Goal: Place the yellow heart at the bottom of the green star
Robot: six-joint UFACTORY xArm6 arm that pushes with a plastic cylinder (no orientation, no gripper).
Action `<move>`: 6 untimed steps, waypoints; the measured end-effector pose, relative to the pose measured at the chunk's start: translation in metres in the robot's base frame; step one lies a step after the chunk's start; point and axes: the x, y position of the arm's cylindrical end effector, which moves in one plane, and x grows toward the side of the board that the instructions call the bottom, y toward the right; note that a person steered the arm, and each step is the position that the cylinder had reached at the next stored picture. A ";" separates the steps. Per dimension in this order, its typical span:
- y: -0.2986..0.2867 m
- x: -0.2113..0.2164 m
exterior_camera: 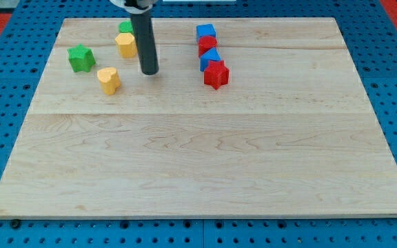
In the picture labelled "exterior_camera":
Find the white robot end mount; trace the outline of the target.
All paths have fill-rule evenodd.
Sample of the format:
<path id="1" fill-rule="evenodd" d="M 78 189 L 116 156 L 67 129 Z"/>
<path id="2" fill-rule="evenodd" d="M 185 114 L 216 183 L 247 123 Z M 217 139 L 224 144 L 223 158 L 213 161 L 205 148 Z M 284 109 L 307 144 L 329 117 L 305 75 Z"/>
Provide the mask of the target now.
<path id="1" fill-rule="evenodd" d="M 143 14 L 152 9 L 153 5 L 159 0 L 110 0 L 110 2 L 123 8 L 130 14 Z"/>

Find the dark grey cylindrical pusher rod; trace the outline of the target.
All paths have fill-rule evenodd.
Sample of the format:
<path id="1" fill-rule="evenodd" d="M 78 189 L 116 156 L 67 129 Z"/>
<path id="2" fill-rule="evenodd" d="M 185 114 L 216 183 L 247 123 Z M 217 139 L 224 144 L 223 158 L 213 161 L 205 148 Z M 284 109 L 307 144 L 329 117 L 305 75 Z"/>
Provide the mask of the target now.
<path id="1" fill-rule="evenodd" d="M 130 20 L 136 40 L 141 71 L 145 75 L 154 75 L 159 71 L 159 61 L 150 12 L 131 14 Z"/>

